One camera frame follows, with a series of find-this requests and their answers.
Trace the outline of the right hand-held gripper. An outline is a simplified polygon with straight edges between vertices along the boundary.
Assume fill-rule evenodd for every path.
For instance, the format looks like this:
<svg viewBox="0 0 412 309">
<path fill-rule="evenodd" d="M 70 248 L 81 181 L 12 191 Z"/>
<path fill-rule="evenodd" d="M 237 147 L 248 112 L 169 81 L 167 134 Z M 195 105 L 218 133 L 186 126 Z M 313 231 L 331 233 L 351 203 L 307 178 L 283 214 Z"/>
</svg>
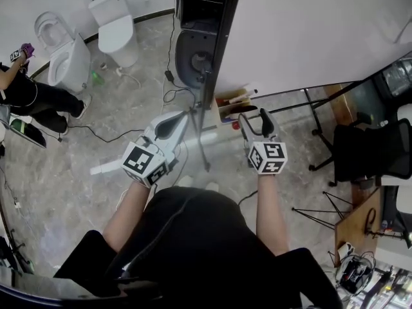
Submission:
<svg viewBox="0 0 412 309">
<path fill-rule="evenodd" d="M 261 134 L 254 131 L 248 118 L 240 113 L 238 123 L 246 141 L 246 156 L 249 165 L 259 175 L 279 174 L 288 161 L 286 144 L 281 141 L 278 123 L 266 109 L 260 109 Z"/>
</svg>

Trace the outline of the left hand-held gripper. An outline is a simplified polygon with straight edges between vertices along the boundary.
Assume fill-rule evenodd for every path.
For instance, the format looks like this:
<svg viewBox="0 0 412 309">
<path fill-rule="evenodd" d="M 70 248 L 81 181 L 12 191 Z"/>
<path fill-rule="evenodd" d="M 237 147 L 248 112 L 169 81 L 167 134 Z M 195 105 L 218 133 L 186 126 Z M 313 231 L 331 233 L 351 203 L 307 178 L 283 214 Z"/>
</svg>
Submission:
<svg viewBox="0 0 412 309">
<path fill-rule="evenodd" d="M 121 168 L 134 181 L 152 187 L 177 164 L 175 149 L 186 132 L 188 121 L 184 111 L 154 118 L 138 139 L 128 144 Z"/>
</svg>

